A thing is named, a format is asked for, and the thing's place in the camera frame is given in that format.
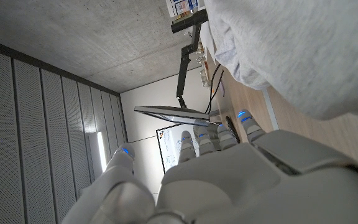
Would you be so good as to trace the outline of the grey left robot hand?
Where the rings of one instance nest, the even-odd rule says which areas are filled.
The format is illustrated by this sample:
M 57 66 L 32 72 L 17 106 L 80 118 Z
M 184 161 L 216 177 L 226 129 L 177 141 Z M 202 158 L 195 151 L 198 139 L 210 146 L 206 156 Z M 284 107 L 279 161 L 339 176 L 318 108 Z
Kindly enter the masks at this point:
M 199 128 L 199 147 L 181 135 L 177 165 L 158 197 L 133 173 L 135 150 L 119 146 L 64 223 L 358 223 L 358 162 L 284 130 L 265 132 L 239 112 L 248 141 L 216 128 L 215 146 Z

